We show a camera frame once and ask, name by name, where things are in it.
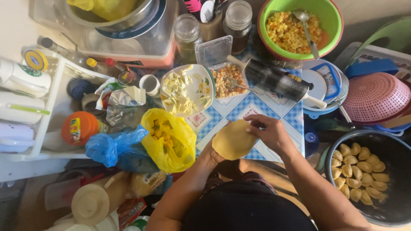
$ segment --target hand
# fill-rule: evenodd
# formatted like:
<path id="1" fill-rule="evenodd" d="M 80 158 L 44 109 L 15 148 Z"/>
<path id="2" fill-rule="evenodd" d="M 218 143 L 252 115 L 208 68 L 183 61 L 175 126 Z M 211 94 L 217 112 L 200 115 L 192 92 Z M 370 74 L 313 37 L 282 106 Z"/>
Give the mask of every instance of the hand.
<path id="1" fill-rule="evenodd" d="M 250 115 L 244 120 L 251 121 L 251 126 L 246 131 L 260 138 L 280 157 L 297 150 L 281 121 L 266 115 Z"/>
<path id="2" fill-rule="evenodd" d="M 229 120 L 226 124 L 229 125 L 231 124 L 231 120 Z M 201 156 L 206 156 L 206 155 L 210 155 L 211 159 L 216 163 L 220 163 L 222 161 L 224 161 L 225 159 L 222 158 L 215 150 L 214 148 L 212 148 L 212 140 L 214 139 L 215 135 L 211 138 L 211 140 L 207 143 L 207 145 L 205 146 L 205 148 L 203 149 L 203 151 L 201 152 L 199 158 Z"/>

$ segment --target red bottle cap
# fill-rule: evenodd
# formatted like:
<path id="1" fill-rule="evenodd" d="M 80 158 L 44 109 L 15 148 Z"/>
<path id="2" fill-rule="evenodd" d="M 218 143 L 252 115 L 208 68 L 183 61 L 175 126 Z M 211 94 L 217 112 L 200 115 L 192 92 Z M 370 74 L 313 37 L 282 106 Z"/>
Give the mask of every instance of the red bottle cap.
<path id="1" fill-rule="evenodd" d="M 115 66 L 115 61 L 112 58 L 107 58 L 106 59 L 106 64 L 109 67 L 114 67 Z"/>

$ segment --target utensil holder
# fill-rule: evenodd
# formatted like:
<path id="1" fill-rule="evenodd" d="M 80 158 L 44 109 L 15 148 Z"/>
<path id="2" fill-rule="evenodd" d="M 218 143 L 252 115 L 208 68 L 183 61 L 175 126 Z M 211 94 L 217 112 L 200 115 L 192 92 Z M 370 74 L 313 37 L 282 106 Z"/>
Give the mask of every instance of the utensil holder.
<path id="1" fill-rule="evenodd" d="M 200 31 L 203 42 L 208 42 L 222 37 L 223 34 L 223 12 L 219 12 L 215 19 L 209 23 L 200 23 Z"/>

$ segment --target table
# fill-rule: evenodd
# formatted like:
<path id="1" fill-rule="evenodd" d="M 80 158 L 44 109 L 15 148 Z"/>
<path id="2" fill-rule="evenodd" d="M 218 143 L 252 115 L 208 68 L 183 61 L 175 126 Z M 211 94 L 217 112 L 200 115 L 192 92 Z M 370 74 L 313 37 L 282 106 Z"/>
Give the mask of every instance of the table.
<path id="1" fill-rule="evenodd" d="M 258 60 L 259 57 L 252 44 L 252 31 L 248 41 L 247 48 L 236 58 L 246 61 L 249 58 Z M 148 70 L 145 69 L 141 74 L 153 74 L 161 78 L 169 70 Z M 301 77 L 300 69 L 287 69 L 291 74 Z M 252 81 L 248 81 L 249 87 L 259 88 Z M 295 103 L 285 99 L 282 95 L 274 92 L 266 92 L 265 95 L 256 95 L 248 92 L 243 95 L 235 96 L 229 99 L 215 99 L 210 107 L 205 111 L 185 118 L 185 121 L 192 127 L 197 134 L 196 140 L 196 157 L 200 155 L 210 139 L 226 125 L 228 120 L 235 121 L 245 116 L 253 114 L 264 114 L 266 116 L 279 119 L 283 122 L 288 134 L 296 145 L 297 149 L 305 155 L 304 150 L 304 119 L 302 113 L 302 101 Z M 244 158 L 268 160 L 282 163 L 282 160 L 260 140 L 254 145 L 253 149 Z"/>

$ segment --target black pot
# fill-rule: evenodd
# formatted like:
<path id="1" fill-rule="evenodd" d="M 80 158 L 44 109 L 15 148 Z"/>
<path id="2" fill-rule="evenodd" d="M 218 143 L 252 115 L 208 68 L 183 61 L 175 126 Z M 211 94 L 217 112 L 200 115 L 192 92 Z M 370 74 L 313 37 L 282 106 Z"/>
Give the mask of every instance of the black pot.
<path id="1" fill-rule="evenodd" d="M 326 153 L 325 174 L 334 186 L 331 175 L 331 158 L 335 149 L 344 143 L 351 147 L 357 142 L 369 148 L 372 154 L 385 163 L 384 173 L 390 175 L 388 198 L 382 204 L 373 199 L 374 206 L 366 206 L 361 201 L 351 203 L 373 224 L 385 227 L 402 227 L 411 224 L 411 148 L 385 132 L 358 130 L 347 133 L 331 145 Z"/>

